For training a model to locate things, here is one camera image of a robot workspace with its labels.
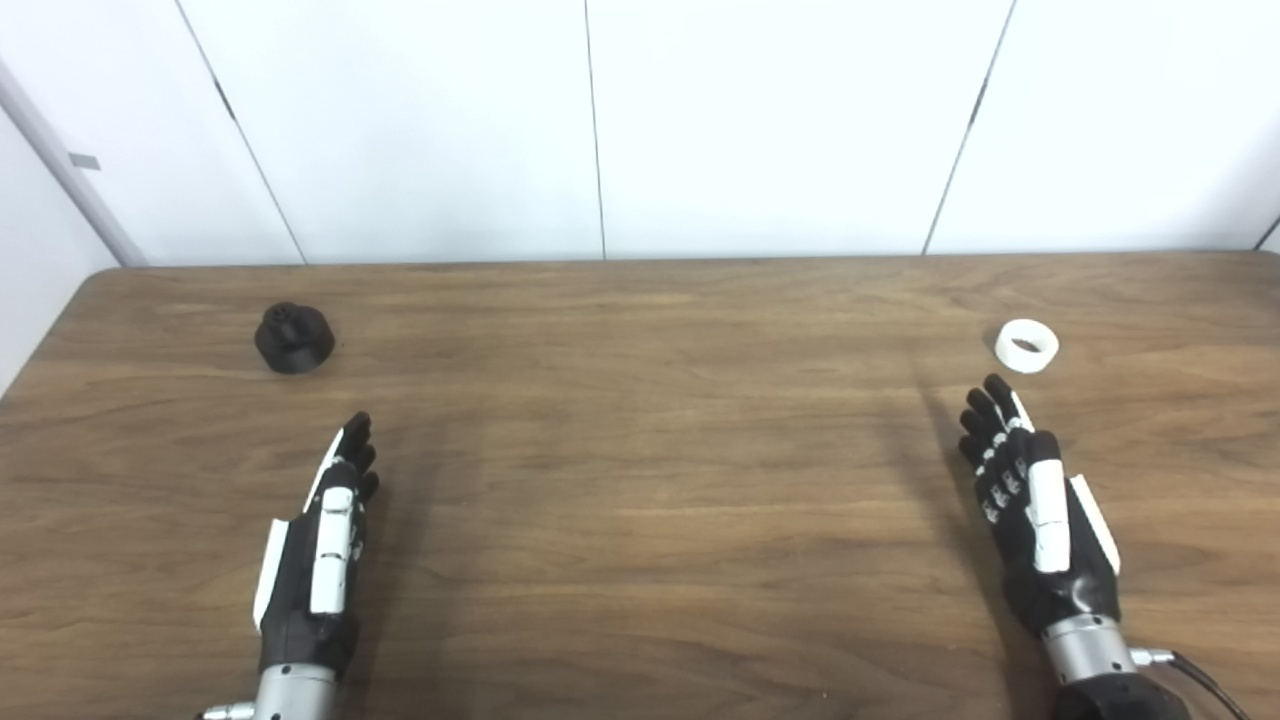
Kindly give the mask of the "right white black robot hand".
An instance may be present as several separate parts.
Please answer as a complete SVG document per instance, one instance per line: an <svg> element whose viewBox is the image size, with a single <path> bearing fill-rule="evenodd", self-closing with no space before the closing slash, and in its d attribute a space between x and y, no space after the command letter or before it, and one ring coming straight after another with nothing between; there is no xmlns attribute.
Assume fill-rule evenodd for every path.
<svg viewBox="0 0 1280 720"><path fill-rule="evenodd" d="M966 393L960 454L1002 564L1016 620L1042 634L1070 618L1123 618L1121 557L1092 488L1065 468L1055 433L1037 427L998 374Z"/></svg>

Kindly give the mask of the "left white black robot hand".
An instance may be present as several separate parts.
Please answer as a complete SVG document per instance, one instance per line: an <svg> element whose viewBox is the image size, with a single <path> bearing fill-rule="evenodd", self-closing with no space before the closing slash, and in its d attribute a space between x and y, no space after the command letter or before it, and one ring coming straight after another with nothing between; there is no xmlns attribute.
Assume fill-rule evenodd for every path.
<svg viewBox="0 0 1280 720"><path fill-rule="evenodd" d="M330 442L301 512L271 521L253 598L261 673L285 665L323 667L337 679L348 673L366 510L380 483L371 433L369 414L356 413Z"/></svg>

